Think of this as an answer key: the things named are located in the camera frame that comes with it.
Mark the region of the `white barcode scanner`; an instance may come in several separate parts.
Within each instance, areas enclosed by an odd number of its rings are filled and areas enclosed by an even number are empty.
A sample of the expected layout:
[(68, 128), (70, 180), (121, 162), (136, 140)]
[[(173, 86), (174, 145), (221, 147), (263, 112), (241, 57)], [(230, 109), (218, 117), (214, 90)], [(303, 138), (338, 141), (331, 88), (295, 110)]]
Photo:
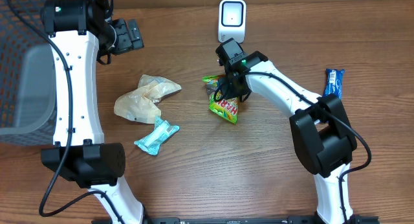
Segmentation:
[(245, 40), (246, 3), (243, 0), (222, 0), (219, 4), (218, 40), (223, 43), (233, 38), (238, 43)]

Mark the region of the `mint green snack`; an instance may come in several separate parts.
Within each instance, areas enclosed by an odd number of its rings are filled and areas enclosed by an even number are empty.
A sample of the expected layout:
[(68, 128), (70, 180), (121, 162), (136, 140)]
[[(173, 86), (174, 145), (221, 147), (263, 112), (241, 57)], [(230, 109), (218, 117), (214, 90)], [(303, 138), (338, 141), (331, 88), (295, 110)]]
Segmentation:
[(134, 145), (152, 156), (157, 156), (161, 145), (179, 129), (179, 126), (171, 125), (167, 120), (156, 117), (154, 130), (144, 138), (134, 141)]

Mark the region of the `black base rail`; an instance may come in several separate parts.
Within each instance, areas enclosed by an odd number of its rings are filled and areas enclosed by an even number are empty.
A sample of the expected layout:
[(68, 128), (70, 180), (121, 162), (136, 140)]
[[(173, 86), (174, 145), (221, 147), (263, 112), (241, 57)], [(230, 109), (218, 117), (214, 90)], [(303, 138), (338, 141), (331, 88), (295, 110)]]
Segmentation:
[[(112, 223), (109, 219), (93, 220), (92, 224)], [(151, 218), (143, 223), (154, 224), (316, 224), (323, 223), (315, 216), (290, 216), (285, 219), (248, 218), (248, 219), (179, 219), (179, 218)], [(379, 224), (378, 217), (363, 217), (356, 215), (351, 218), (352, 224)]]

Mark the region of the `beige snack bag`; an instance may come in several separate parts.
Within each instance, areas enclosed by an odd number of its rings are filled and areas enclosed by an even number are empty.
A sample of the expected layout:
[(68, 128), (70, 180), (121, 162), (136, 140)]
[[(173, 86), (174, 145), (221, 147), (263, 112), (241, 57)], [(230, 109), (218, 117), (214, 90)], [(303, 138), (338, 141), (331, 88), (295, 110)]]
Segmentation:
[(138, 87), (120, 96), (114, 105), (114, 114), (134, 122), (154, 124), (161, 117), (157, 103), (180, 92), (182, 87), (161, 76), (142, 75)]

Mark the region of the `blue cookie pack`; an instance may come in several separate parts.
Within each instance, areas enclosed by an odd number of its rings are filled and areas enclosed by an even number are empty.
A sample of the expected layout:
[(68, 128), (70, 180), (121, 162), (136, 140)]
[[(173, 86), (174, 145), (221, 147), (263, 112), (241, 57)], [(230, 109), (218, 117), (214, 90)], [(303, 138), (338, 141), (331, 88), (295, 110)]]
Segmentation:
[(327, 84), (323, 95), (328, 96), (329, 94), (336, 95), (339, 99), (342, 99), (342, 83), (343, 76), (345, 74), (344, 69), (326, 69), (327, 73)]

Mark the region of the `dark grey plastic basket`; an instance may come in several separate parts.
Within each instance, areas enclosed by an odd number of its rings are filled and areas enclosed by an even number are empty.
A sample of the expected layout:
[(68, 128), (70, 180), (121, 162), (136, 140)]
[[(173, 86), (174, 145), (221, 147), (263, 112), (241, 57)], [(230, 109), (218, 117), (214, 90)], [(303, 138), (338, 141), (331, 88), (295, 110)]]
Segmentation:
[(1, 142), (52, 144), (56, 125), (56, 82), (43, 28), (46, 0), (1, 0)]

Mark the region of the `green gummy candy bag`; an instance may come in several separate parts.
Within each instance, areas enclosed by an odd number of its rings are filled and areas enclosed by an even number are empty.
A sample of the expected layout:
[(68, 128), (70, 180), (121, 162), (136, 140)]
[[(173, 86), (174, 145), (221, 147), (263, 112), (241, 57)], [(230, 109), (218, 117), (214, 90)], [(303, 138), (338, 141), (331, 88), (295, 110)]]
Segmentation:
[(239, 104), (238, 98), (222, 99), (221, 92), (218, 91), (216, 98), (220, 98), (220, 100), (216, 102), (213, 99), (215, 90), (221, 84), (219, 81), (221, 78), (225, 78), (225, 75), (220, 74), (215, 76), (204, 76), (202, 78), (209, 98), (209, 109), (232, 124), (236, 124)]

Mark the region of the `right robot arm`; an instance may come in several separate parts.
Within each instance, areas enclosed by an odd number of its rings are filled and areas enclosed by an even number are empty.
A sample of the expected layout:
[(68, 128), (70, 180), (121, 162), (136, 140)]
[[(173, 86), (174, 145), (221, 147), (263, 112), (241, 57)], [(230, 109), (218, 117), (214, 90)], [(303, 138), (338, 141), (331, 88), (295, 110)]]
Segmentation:
[(353, 216), (347, 176), (356, 137), (342, 101), (336, 95), (310, 92), (276, 69), (262, 53), (247, 54), (233, 38), (215, 50), (225, 76), (216, 100), (245, 101), (257, 93), (272, 102), (289, 119), (296, 157), (314, 176), (320, 223), (347, 223)]

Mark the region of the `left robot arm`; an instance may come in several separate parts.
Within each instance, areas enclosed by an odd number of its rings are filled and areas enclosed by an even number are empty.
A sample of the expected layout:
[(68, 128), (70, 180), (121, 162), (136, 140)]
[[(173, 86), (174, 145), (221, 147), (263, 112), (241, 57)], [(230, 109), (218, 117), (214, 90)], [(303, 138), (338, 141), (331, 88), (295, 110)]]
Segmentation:
[(144, 207), (125, 177), (125, 151), (107, 143), (100, 124), (96, 66), (102, 56), (134, 49), (124, 20), (112, 20), (113, 0), (48, 0), (41, 21), (52, 48), (56, 77), (53, 147), (42, 163), (95, 196), (111, 223), (143, 223)]

